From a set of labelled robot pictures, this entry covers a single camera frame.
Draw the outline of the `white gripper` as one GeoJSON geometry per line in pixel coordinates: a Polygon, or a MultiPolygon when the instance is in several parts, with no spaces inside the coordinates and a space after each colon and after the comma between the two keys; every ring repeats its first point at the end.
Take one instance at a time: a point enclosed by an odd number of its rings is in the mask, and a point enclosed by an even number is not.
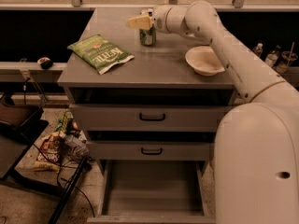
{"type": "Polygon", "coordinates": [[[172,6],[160,5],[153,8],[152,18],[149,15],[138,15],[126,21],[128,28],[149,30],[153,24],[157,32],[168,34],[166,20],[172,6]]]}

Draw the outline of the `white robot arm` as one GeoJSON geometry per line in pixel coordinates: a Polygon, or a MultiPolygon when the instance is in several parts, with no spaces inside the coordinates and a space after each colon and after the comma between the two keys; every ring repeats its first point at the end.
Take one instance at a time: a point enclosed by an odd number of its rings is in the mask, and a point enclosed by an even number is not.
{"type": "Polygon", "coordinates": [[[299,224],[299,91],[232,35],[206,1],[157,6],[126,24],[204,41],[244,101],[216,134],[216,223],[299,224]]]}

